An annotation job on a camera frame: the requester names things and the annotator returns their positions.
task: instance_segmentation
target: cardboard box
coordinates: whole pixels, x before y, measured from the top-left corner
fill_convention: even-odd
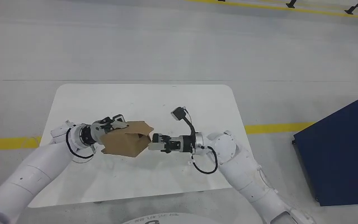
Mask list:
[[[116,129],[101,137],[104,154],[136,157],[151,143],[152,127],[145,122],[126,122],[127,128]]]

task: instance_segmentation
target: navy blue box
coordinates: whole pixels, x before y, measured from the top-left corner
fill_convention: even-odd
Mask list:
[[[358,204],[358,100],[294,135],[321,206]]]

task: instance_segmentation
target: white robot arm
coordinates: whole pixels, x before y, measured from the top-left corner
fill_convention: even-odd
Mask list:
[[[176,120],[183,119],[190,127],[189,136],[170,137],[153,134],[150,150],[189,152],[192,155],[208,154],[216,163],[211,172],[200,170],[193,159],[193,165],[204,174],[211,174],[218,168],[229,184],[240,192],[254,207],[265,224],[294,223],[314,224],[315,221],[303,212],[288,206],[277,194],[277,190],[266,183],[261,166],[246,148],[236,143],[230,131],[213,133],[204,137],[196,133],[186,118],[185,108],[176,108],[172,115]]]
[[[74,156],[91,158],[94,143],[114,129],[125,128],[122,115],[104,118],[92,125],[74,125],[67,121],[51,131],[50,144],[41,146],[23,160],[16,171],[0,186],[0,223],[16,223],[33,198],[68,166]],[[80,156],[81,149],[92,147],[93,154]]]

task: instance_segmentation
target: concrete floor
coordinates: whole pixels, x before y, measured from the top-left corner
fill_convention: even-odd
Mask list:
[[[357,27],[356,18],[184,0],[1,0],[0,137],[42,135],[65,83],[223,83],[244,124],[316,121],[358,98]],[[248,136],[272,185],[317,223],[358,223],[358,206],[319,207],[311,197],[293,134]],[[0,182],[30,152],[0,151]],[[261,223],[242,219],[253,208],[239,200],[224,189],[84,203],[27,209],[19,223],[122,223],[160,212]]]

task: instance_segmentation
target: yellow stripe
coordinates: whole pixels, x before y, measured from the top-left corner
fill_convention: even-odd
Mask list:
[[[289,0],[287,1],[280,1],[280,0],[258,0],[259,2],[269,2],[269,3],[282,3],[282,4],[286,4],[288,2],[290,2]],[[350,8],[349,6],[344,7],[344,6],[324,6],[321,4],[315,4],[315,3],[295,3],[295,6],[305,6],[305,7],[312,7],[312,8],[327,8],[329,10],[346,10],[348,8]]]
[[[314,122],[290,123],[290,124],[258,124],[246,125],[246,134],[269,134],[278,132],[299,132]],[[41,136],[19,137],[19,138],[0,138],[0,150],[17,150],[20,148],[37,148],[41,141]]]
[[[241,6],[241,7],[250,7],[250,8],[264,8],[267,10],[304,12],[304,13],[321,14],[321,15],[326,15],[326,16],[341,16],[341,17],[354,17],[354,18],[358,17],[358,15],[349,15],[346,13],[307,10],[307,9],[303,9],[303,8],[287,8],[287,7],[280,7],[280,6],[263,6],[261,4],[249,4],[249,3],[239,3],[239,2],[219,2],[217,0],[186,0],[186,1],[188,1],[188,2],[203,2],[203,3],[211,3],[211,4],[226,4],[228,6]]]
[[[289,124],[258,124],[258,125],[246,125],[246,134],[268,134],[278,132],[299,132],[308,126],[311,126],[314,122],[305,123],[289,123]]]
[[[16,150],[18,148],[37,148],[41,141],[41,137],[34,138],[0,138],[0,150]]]

